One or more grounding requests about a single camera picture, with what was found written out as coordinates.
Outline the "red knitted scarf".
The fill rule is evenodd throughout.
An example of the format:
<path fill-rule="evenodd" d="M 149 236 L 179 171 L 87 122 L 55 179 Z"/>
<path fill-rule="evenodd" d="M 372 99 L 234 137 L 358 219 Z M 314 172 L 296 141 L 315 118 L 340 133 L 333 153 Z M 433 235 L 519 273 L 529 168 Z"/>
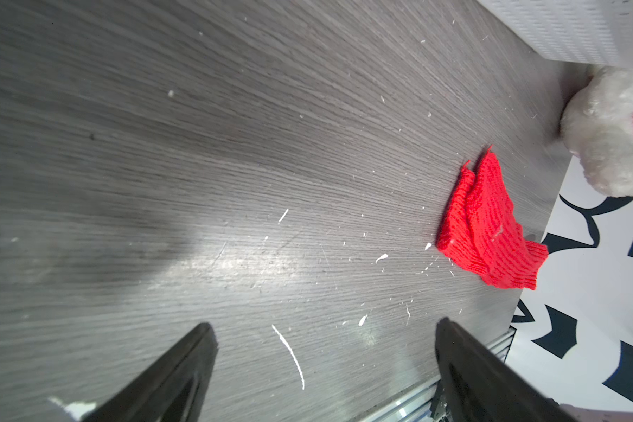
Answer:
<path fill-rule="evenodd" d="M 487 149 L 474 171 L 467 165 L 460 169 L 437 249 L 489 286 L 534 290 L 548 248 L 525 239 L 513 211 L 499 160 Z"/>

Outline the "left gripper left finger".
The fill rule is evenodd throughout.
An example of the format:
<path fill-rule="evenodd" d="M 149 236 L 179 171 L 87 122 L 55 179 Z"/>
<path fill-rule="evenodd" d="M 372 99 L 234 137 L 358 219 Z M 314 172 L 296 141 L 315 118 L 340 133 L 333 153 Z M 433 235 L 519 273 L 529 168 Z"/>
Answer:
<path fill-rule="evenodd" d="M 197 421 L 218 353 L 213 327 L 196 325 L 84 421 Z"/>

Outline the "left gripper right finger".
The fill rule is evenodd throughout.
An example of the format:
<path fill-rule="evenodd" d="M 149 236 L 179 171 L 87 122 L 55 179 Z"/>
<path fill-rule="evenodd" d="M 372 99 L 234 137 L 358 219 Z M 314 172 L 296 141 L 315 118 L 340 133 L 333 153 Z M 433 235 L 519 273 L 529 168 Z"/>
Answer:
<path fill-rule="evenodd" d="M 453 421 L 573 420 L 449 318 L 437 323 L 435 356 Z"/>

